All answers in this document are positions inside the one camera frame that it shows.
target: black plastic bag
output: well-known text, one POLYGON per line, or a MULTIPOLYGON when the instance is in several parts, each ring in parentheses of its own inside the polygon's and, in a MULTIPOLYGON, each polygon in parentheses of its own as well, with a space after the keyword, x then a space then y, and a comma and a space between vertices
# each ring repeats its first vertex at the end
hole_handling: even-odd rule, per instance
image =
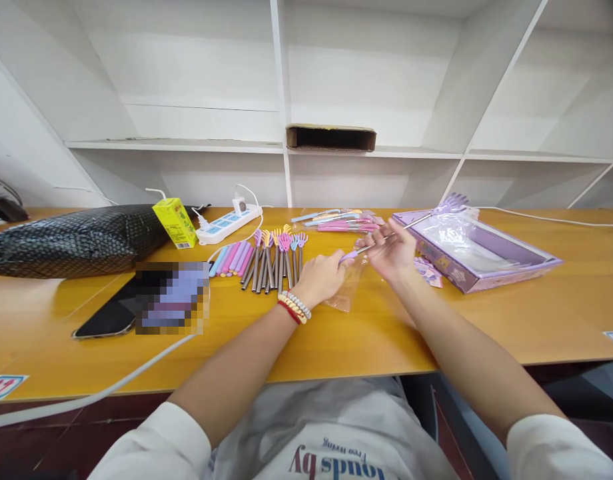
POLYGON ((50 279, 122 272, 167 240, 151 205, 67 213, 0 232, 0 275, 50 279))

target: yellow juice box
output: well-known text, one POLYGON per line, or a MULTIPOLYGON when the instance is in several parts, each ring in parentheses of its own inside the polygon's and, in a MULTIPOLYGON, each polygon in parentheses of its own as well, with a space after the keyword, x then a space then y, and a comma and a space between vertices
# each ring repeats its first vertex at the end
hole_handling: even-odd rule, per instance
POLYGON ((194 247, 198 241, 195 228, 180 199, 163 199, 153 205, 158 220, 167 230, 177 249, 194 247))

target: smartphone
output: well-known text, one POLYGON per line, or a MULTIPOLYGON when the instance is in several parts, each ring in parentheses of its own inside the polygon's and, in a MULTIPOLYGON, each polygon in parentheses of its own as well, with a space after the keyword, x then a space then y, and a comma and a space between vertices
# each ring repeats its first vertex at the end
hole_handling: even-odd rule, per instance
POLYGON ((135 277, 111 297, 100 310, 71 334, 71 338, 84 340, 91 338, 125 335, 135 327, 135 277))

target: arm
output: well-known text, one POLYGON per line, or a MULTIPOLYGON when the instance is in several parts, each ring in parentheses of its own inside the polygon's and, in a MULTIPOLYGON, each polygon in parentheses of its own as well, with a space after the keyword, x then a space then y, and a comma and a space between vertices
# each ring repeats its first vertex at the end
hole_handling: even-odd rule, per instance
MULTIPOLYGON (((344 253, 318 256, 303 267, 291 291, 309 309, 332 297, 352 261, 338 267, 344 253)), ((169 401, 197 421, 215 448, 235 427, 257 397, 273 364, 297 324, 281 305, 247 327, 197 369, 169 401)))
POLYGON ((566 418, 524 368, 453 310, 415 271, 415 239, 393 219, 364 240, 374 268, 389 282, 414 319, 442 372, 475 413, 506 444, 519 420, 547 413, 566 418), (386 243, 383 237, 395 231, 386 243))

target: desk surface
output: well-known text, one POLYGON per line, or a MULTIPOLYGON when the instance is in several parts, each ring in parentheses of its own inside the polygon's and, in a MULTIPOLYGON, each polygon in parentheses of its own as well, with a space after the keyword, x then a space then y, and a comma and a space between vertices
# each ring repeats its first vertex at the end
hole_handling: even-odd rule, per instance
MULTIPOLYGON (((68 210, 32 210, 34 219, 68 210)), ((214 208, 213 220, 227 209, 214 208)), ((275 228, 300 209, 265 210, 275 228)), ((384 218, 394 209, 376 209, 384 218)), ((542 210, 538 215, 613 223, 611 211, 542 210)), ((565 225, 483 211, 480 219, 565 263, 547 276, 463 295, 448 281, 441 293, 468 320, 523 364, 613 359, 613 229, 565 225)), ((257 225, 229 237, 245 238, 257 225)), ((305 260, 337 248, 349 250, 353 233, 314 233, 305 260)), ((160 248, 153 261, 205 260, 215 246, 160 248)), ((82 325, 132 273, 74 280, 0 277, 0 374, 29 375, 7 400, 75 397, 96 393, 132 372, 178 337, 134 335, 74 341, 82 325)), ((210 319, 204 335, 189 341, 128 384, 121 392, 170 391, 221 345, 262 315, 274 295, 240 290, 238 279, 211 283, 210 319)), ((420 373, 436 369, 424 341, 385 282, 366 268, 351 313, 321 305, 282 352, 270 381, 420 373)))

